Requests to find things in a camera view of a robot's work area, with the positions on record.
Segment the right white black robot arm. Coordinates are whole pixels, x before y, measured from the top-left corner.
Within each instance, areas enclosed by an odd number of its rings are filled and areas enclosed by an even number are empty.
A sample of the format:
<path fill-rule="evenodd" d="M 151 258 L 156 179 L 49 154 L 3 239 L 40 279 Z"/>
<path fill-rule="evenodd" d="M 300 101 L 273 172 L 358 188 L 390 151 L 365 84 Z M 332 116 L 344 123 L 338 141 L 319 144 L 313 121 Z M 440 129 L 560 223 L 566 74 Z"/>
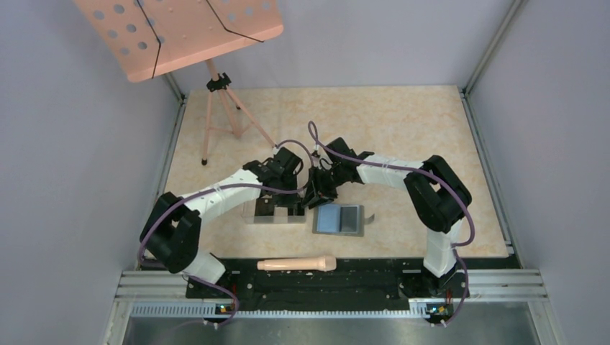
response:
<path fill-rule="evenodd" d="M 357 154 L 339 137 L 324 146 L 329 167 L 312 167 L 303 206 L 315 208 L 337 199 L 345 183 L 384 185 L 409 194 L 420 221 L 428 230 L 422 287 L 431 296 L 441 296 L 451 286 L 449 272 L 457 259 L 453 253 L 458 227 L 470 220 L 470 191 L 439 156 L 422 162 L 394 160 L 374 152 Z"/>

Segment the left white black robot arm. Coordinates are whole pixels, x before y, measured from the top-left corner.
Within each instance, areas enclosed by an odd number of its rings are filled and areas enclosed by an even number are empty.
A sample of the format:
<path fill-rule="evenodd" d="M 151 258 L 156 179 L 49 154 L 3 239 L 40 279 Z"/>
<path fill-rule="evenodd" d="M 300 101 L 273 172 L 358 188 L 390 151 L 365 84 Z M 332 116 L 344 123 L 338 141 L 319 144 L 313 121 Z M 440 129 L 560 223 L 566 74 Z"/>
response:
<path fill-rule="evenodd" d="M 140 234 L 138 262 L 203 280 L 204 289 L 214 297 L 226 295 L 231 279 L 219 259 L 200 249 L 202 227 L 264 194 L 277 197 L 282 206 L 296 204 L 300 191 L 297 175 L 303 168 L 303 160 L 282 147 L 272 157 L 247 162 L 229 177 L 200 191 L 162 194 Z M 150 262 L 145 253 L 153 256 Z"/>

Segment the grey leather card holder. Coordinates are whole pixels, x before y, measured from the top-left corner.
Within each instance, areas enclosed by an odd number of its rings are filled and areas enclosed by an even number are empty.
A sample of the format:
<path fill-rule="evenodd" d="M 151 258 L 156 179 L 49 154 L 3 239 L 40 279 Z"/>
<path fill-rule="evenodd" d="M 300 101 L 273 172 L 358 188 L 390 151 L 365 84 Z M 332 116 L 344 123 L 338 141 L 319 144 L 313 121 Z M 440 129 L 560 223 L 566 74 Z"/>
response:
<path fill-rule="evenodd" d="M 365 227 L 374 221 L 375 214 L 366 216 L 363 205 L 329 203 L 315 208 L 312 233 L 363 237 Z"/>

